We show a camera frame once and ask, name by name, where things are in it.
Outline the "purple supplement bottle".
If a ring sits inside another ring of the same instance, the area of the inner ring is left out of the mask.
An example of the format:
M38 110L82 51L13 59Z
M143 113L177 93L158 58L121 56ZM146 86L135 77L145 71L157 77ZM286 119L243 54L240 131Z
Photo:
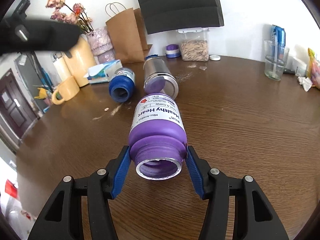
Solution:
M178 106L170 96L153 93L139 100L129 146L139 176L167 180L181 172L187 155L187 135Z

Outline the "studio light on stand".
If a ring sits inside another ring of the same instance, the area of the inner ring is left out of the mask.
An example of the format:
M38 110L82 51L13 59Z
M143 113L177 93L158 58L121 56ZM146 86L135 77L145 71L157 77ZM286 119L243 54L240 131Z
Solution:
M26 10L29 6L30 0L20 0L19 3L11 5L5 16L23 21L27 18Z

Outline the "grey refrigerator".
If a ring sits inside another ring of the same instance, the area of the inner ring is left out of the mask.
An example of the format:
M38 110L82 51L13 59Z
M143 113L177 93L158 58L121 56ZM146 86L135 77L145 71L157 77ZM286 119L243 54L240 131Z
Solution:
M42 114L50 107L49 95L53 92L53 84L41 67L34 52L21 54L15 60L17 72L28 91L33 105Z

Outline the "white small bottle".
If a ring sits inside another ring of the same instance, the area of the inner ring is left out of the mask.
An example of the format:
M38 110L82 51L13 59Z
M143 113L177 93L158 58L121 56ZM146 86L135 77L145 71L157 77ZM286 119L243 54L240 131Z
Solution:
M67 80L69 77L71 77L71 72L69 71L69 68L63 58L63 55L61 52L53 53L53 65L61 79L61 81Z

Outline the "pink flower bouquet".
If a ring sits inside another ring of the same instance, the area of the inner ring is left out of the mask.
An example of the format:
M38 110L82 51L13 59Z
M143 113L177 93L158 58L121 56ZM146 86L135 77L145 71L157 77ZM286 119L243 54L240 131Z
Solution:
M68 6L65 0L47 0L46 8L53 9L51 20L77 25L83 34L89 34L94 30L92 19L87 16L86 10L81 3Z

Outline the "yellow mug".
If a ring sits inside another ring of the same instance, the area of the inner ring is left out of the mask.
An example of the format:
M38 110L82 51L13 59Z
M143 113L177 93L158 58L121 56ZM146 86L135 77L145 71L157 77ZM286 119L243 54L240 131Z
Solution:
M78 84L73 76L68 77L61 82L52 93L52 102L55 105L61 105L65 101L74 98L80 91Z

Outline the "dark wooden door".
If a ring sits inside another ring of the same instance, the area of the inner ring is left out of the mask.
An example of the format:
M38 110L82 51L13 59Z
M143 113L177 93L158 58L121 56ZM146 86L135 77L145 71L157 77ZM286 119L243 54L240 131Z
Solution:
M23 139L29 128L38 120L11 70L1 77L1 115L9 131L18 140Z

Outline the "pink glass vase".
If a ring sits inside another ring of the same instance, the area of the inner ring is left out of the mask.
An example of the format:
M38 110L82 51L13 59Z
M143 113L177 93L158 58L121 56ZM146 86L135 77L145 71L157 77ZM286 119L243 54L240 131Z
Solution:
M99 63L115 60L114 47L107 31L107 26L86 34L86 38L93 56L97 57Z

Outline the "brown paper bag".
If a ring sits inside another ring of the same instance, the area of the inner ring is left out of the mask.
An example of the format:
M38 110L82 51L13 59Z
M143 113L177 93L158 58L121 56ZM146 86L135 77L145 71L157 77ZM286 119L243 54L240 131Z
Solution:
M152 45L147 44L145 24L139 8L124 9L106 21L107 31L122 63L143 62Z

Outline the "blue bottle lying down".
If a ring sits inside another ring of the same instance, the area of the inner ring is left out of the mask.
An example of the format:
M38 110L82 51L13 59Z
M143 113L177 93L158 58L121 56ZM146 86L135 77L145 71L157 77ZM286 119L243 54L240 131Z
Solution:
M112 77L108 91L110 97L118 103L124 103L135 91L135 73L130 68L119 68Z

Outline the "stainless steel bottle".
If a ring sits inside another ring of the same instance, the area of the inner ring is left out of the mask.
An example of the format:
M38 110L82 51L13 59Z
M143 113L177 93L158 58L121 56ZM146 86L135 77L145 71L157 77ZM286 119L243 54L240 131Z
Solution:
M146 94L161 93L172 99L178 96L178 83L171 74L166 63L157 55L145 58L144 70L144 92Z

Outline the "black paper bag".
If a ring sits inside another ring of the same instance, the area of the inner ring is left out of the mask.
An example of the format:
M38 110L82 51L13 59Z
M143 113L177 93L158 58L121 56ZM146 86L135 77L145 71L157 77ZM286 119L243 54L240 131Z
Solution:
M224 26L220 0L138 0L148 34Z

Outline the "purple white lid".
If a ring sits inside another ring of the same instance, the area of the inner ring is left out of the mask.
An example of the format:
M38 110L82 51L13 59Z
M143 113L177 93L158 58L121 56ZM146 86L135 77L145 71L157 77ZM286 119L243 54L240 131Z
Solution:
M166 57L174 59L181 56L180 48L178 44L169 44L165 47Z

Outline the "colourful snack bag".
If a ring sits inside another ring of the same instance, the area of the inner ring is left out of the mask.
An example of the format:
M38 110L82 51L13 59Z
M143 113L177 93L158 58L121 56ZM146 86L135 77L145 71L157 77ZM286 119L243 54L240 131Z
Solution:
M319 61L315 57L315 52L308 48L309 66L307 70L307 77L312 81L313 86L320 89L320 67Z

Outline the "clear cereal container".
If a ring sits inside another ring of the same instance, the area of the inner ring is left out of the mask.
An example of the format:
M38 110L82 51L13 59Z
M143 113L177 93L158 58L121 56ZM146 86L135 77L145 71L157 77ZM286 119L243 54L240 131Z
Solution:
M183 61L206 62L209 60L208 32L209 28L177 30Z

